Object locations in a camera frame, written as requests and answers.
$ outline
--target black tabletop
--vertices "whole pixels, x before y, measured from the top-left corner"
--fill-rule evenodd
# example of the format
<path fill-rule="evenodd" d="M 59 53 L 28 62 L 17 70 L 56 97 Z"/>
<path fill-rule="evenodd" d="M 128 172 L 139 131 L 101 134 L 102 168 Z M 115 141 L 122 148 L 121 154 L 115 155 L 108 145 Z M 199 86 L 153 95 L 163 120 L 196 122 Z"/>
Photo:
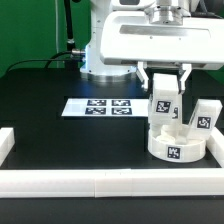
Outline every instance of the black tabletop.
<path fill-rule="evenodd" d="M 187 92 L 185 107 L 193 104 L 190 96 Z M 9 72 L 0 79 L 0 127 L 14 127 L 16 144 L 1 169 L 219 168 L 209 152 L 189 164 L 151 156 L 147 118 L 65 119 L 61 114 L 68 98 L 148 95 L 138 80 L 103 86 L 82 80 L 78 71 Z M 222 197 L 212 196 L 1 199 L 0 223 L 211 223 L 224 218 L 223 206 Z"/>

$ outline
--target white panel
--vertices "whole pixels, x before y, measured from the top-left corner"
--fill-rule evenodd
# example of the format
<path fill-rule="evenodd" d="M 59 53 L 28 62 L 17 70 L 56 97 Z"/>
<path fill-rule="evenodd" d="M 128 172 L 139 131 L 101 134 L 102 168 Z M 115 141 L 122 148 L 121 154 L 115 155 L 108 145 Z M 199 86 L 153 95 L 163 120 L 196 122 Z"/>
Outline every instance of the white panel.
<path fill-rule="evenodd" d="M 63 117 L 148 117 L 147 99 L 68 99 Z"/>

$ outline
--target cable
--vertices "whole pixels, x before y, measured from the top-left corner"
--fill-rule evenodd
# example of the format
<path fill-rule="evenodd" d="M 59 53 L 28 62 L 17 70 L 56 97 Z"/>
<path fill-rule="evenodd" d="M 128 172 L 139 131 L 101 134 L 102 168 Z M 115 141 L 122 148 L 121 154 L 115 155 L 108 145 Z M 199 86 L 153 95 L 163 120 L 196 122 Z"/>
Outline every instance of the cable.
<path fill-rule="evenodd" d="M 198 18 L 218 18 L 218 19 L 223 19 L 223 17 L 216 15 L 213 12 L 192 12 L 191 13 L 192 17 L 198 17 Z"/>
<path fill-rule="evenodd" d="M 71 55 L 71 54 L 72 54 L 72 51 L 63 51 L 63 52 L 59 52 L 59 53 L 55 54 L 55 55 L 52 56 L 50 59 L 56 59 L 56 58 L 58 58 L 58 57 L 60 57 L 60 56 L 63 56 L 63 55 Z M 52 61 L 48 61 L 48 62 L 46 63 L 46 65 L 45 65 L 44 68 L 48 68 L 49 65 L 51 64 L 51 62 L 52 62 Z"/>
<path fill-rule="evenodd" d="M 7 69 L 5 74 L 7 74 L 13 67 L 15 67 L 18 64 L 28 63 L 28 62 L 52 62 L 52 61 L 74 61 L 74 59 L 30 59 L 30 60 L 24 60 L 24 61 L 18 61 L 12 65 L 10 65 Z"/>
<path fill-rule="evenodd" d="M 201 6 L 201 9 L 203 12 L 207 13 L 208 10 L 207 10 L 207 7 L 205 5 L 205 1 L 204 0 L 200 0 L 200 6 Z"/>
<path fill-rule="evenodd" d="M 64 0 L 65 16 L 67 24 L 67 49 L 72 50 L 76 48 L 74 37 L 73 37 L 73 26 L 72 26 L 72 13 L 71 13 L 71 3 L 70 0 Z"/>

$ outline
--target metal bracket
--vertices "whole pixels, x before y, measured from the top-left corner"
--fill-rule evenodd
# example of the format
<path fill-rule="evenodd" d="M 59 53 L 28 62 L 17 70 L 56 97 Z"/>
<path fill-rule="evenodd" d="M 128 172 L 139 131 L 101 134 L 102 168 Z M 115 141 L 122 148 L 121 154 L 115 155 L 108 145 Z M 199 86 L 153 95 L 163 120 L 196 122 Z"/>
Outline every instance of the metal bracket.
<path fill-rule="evenodd" d="M 145 68 L 147 68 L 147 62 L 139 61 L 137 65 L 137 76 L 141 80 L 142 88 L 144 89 L 145 92 L 148 91 L 148 82 L 149 78 L 145 72 Z"/>
<path fill-rule="evenodd" d="M 183 95 L 185 92 L 185 81 L 189 77 L 192 71 L 192 65 L 191 64 L 181 64 L 179 69 L 180 79 L 178 81 L 179 83 L 179 94 Z"/>

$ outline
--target green wall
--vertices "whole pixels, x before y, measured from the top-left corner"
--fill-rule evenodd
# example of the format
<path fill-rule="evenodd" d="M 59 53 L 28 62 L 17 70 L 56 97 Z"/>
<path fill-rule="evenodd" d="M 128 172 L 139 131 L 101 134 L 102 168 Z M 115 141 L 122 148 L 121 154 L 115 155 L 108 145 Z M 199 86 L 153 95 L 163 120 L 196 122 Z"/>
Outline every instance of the green wall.
<path fill-rule="evenodd" d="M 56 5 L 59 21 L 58 41 L 56 41 Z M 90 2 L 71 1 L 71 6 L 76 44 L 77 47 L 84 48 L 90 36 Z M 48 59 L 57 52 L 57 49 L 66 50 L 63 0 L 0 0 L 0 18 L 0 77 L 14 62 Z M 35 62 L 20 66 L 43 67 L 44 63 Z"/>

